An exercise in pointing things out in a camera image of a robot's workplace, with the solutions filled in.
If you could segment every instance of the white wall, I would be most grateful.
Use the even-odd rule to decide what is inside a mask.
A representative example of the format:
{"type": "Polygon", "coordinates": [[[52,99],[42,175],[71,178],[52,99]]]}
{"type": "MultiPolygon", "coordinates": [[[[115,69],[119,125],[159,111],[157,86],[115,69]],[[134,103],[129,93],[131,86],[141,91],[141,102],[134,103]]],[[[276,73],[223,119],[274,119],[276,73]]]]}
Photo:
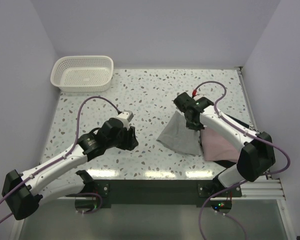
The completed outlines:
{"type": "Polygon", "coordinates": [[[60,56],[116,67],[243,66],[280,0],[32,0],[60,56]]]}
{"type": "MultiPolygon", "coordinates": [[[[300,235],[300,0],[281,0],[243,73],[258,128],[291,157],[280,178],[300,235]]],[[[286,164],[276,159],[276,169],[286,164]]]]}
{"type": "MultiPolygon", "coordinates": [[[[58,92],[50,83],[56,53],[29,0],[0,0],[0,198],[6,173],[38,163],[58,92]]],[[[9,213],[0,207],[0,219],[9,213]]],[[[9,237],[13,217],[0,225],[9,237]]]]}

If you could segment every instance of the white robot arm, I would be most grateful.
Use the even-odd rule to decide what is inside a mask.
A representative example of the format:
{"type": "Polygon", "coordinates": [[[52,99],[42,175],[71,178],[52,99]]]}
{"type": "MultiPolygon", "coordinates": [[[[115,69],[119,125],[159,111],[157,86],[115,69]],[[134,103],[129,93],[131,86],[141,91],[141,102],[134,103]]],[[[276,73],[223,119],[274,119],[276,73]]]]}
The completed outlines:
{"type": "Polygon", "coordinates": [[[242,126],[219,109],[217,109],[218,115],[214,103],[205,97],[195,100],[184,92],[173,102],[184,113],[187,128],[199,131],[207,126],[223,136],[240,152],[238,163],[227,168],[213,179],[213,184],[209,190],[211,195],[243,180],[253,182],[275,163],[273,147],[248,136],[252,135],[272,142],[270,135],[266,132],[260,133],[242,126]],[[244,133],[230,126],[220,118],[220,115],[244,133]]]}
{"type": "Polygon", "coordinates": [[[82,181],[71,183],[58,180],[58,177],[69,170],[103,155],[109,148],[116,147],[131,151],[137,147],[135,128],[129,126],[132,118],[131,111],[121,112],[118,116],[104,122],[101,128],[83,134],[74,148],[71,145],[52,159],[22,173],[16,170],[9,172],[3,185],[3,197],[18,184],[30,178],[6,199],[15,219],[28,217],[37,210],[39,203],[42,205],[62,196],[79,193],[85,186],[82,181]]]}

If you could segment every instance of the terrazzo surface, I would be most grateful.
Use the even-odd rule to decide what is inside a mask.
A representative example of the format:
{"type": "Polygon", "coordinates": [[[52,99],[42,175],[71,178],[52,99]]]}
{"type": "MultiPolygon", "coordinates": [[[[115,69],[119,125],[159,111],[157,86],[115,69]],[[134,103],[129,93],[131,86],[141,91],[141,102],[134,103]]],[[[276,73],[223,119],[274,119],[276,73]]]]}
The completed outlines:
{"type": "MultiPolygon", "coordinates": [[[[173,100],[201,82],[214,80],[227,88],[218,107],[245,123],[251,124],[246,101],[236,70],[201,69],[115,69],[111,87],[104,92],[61,92],[41,162],[65,150],[75,138],[76,117],[81,103],[90,96],[103,96],[121,111],[134,114],[139,146],[133,151],[108,149],[104,155],[65,173],[71,178],[78,170],[87,170],[94,179],[212,179],[224,168],[205,162],[202,155],[186,155],[165,148],[156,141],[176,111],[173,100]]],[[[216,84],[202,86],[199,94],[215,101],[223,93],[216,84]]],[[[116,115],[114,108],[100,99],[88,101],[80,117],[79,135],[101,127],[116,115]]]]}

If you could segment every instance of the laundry basket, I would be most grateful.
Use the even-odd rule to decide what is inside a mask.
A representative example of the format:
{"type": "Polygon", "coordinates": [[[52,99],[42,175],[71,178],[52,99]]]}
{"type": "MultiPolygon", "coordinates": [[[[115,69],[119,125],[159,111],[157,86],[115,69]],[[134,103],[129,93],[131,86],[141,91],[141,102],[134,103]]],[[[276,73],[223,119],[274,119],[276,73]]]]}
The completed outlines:
{"type": "Polygon", "coordinates": [[[50,81],[64,92],[102,92],[110,87],[113,71],[108,56],[65,56],[54,64],[50,81]]]}

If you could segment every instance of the purple cable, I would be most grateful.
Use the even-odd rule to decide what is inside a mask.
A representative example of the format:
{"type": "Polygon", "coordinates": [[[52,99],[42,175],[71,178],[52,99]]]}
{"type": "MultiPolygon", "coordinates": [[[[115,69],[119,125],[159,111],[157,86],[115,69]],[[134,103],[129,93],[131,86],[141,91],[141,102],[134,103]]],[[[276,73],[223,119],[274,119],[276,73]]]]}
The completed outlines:
{"type": "Polygon", "coordinates": [[[2,223],[3,221],[5,221],[6,219],[10,218],[12,215],[13,215],[12,212],[9,213],[7,216],[5,216],[4,218],[2,218],[2,219],[0,220],[0,223],[2,223]]]}
{"type": "Polygon", "coordinates": [[[94,193],[94,192],[85,193],[84,192],[84,193],[78,193],[78,194],[75,194],[75,195],[76,196],[86,196],[86,195],[91,196],[91,195],[93,195],[93,196],[96,196],[96,197],[98,197],[100,199],[100,204],[99,204],[99,206],[96,209],[93,209],[92,211],[85,211],[83,214],[94,214],[102,206],[102,203],[103,203],[102,197],[99,194],[97,194],[97,193],[94,193]]]}
{"type": "MultiPolygon", "coordinates": [[[[78,114],[77,114],[77,119],[76,119],[76,132],[75,132],[75,139],[74,139],[74,143],[73,146],[71,147],[71,149],[64,155],[65,157],[67,157],[68,155],[70,155],[72,153],[72,151],[75,149],[77,141],[78,141],[78,137],[79,137],[79,126],[80,126],[80,115],[81,115],[81,110],[83,108],[83,106],[85,105],[85,103],[91,99],[102,99],[106,102],[108,102],[109,104],[111,104],[115,110],[120,113],[119,109],[108,99],[102,97],[102,96],[90,96],[88,97],[86,100],[83,101],[83,103],[80,105],[79,110],[78,110],[78,114]]],[[[37,171],[35,171],[32,175],[35,176],[38,173],[42,172],[43,170],[51,167],[52,165],[60,162],[61,160],[63,160],[64,157],[61,156],[59,158],[57,158],[56,160],[50,162],[49,164],[45,165],[44,167],[38,169],[37,171]]],[[[27,177],[26,179],[24,179],[22,182],[20,182],[16,187],[14,187],[10,192],[8,192],[1,200],[0,200],[0,205],[11,195],[13,194],[17,189],[19,189],[23,184],[25,184],[27,181],[30,180],[30,177],[27,177]]],[[[4,220],[6,220],[8,217],[10,216],[6,216],[3,219],[0,220],[0,223],[2,223],[4,220]]]]}
{"type": "Polygon", "coordinates": [[[248,239],[248,234],[247,234],[247,232],[246,232],[244,226],[242,226],[242,224],[241,224],[237,219],[235,219],[233,216],[230,216],[230,215],[228,215],[228,214],[225,214],[224,216],[226,216],[226,217],[232,219],[233,221],[235,221],[235,222],[240,226],[240,228],[242,229],[242,231],[243,231],[243,233],[244,233],[244,239],[247,240],[247,239],[248,239]]]}
{"type": "MultiPolygon", "coordinates": [[[[225,121],[227,124],[229,124],[229,125],[230,125],[231,127],[233,127],[234,129],[238,130],[239,132],[245,134],[246,136],[248,136],[248,137],[250,137],[250,138],[252,138],[252,139],[255,139],[255,140],[257,140],[257,141],[260,141],[260,142],[262,142],[262,143],[264,143],[264,144],[267,144],[267,145],[269,145],[269,146],[271,146],[271,147],[273,147],[273,148],[275,148],[275,149],[278,149],[281,153],[283,153],[283,155],[286,157],[286,160],[287,160],[286,166],[285,166],[284,168],[280,169],[280,170],[273,171],[273,172],[271,172],[271,173],[272,173],[272,174],[278,174],[278,173],[282,173],[283,171],[287,170],[287,169],[290,167],[291,160],[290,160],[289,155],[288,155],[283,149],[281,149],[279,146],[273,144],[273,143],[270,142],[270,141],[263,140],[263,139],[261,139],[261,138],[258,138],[257,136],[254,136],[254,135],[251,135],[251,134],[245,132],[244,130],[242,130],[242,129],[240,129],[239,127],[237,127],[236,125],[234,125],[232,122],[228,121],[224,116],[220,115],[220,112],[219,112],[219,110],[218,110],[218,108],[217,108],[217,104],[218,104],[218,103],[226,96],[226,94],[227,94],[227,88],[226,88],[226,86],[223,85],[222,83],[218,82],[218,81],[205,81],[205,82],[199,84],[199,85],[195,88],[195,90],[198,90],[198,88],[200,88],[200,87],[201,87],[202,85],[204,85],[204,84],[218,84],[218,85],[220,85],[221,87],[223,87],[223,90],[224,90],[223,95],[222,95],[221,97],[219,97],[219,98],[214,102],[214,106],[213,106],[215,112],[218,114],[218,116],[219,116],[223,121],[225,121]]],[[[211,195],[211,196],[208,197],[208,199],[203,203],[203,205],[202,205],[202,207],[201,207],[201,209],[200,209],[200,213],[199,213],[199,230],[200,230],[200,233],[201,233],[201,235],[202,235],[202,237],[203,237],[204,240],[207,240],[207,238],[206,238],[206,236],[205,236],[205,234],[204,234],[204,232],[203,232],[203,230],[202,230],[202,227],[201,227],[201,215],[202,215],[202,212],[203,212],[203,210],[204,210],[205,205],[209,202],[210,199],[212,199],[212,198],[218,196],[219,194],[224,193],[224,192],[226,192],[226,191],[228,191],[228,190],[230,190],[230,189],[232,189],[232,188],[239,187],[241,184],[244,184],[244,183],[246,183],[246,182],[247,182],[247,181],[245,180],[245,181],[236,183],[236,184],[234,184],[234,185],[232,185],[232,186],[230,186],[230,187],[227,187],[226,189],[221,190],[221,191],[219,191],[219,192],[217,192],[217,193],[211,195]]],[[[231,216],[230,218],[231,218],[232,220],[236,221],[237,223],[239,223],[234,217],[231,216]]],[[[241,224],[239,224],[239,225],[240,225],[241,228],[243,229],[245,240],[247,240],[247,239],[248,239],[248,236],[247,236],[247,233],[246,233],[245,229],[243,228],[243,226],[242,226],[241,224]]]]}

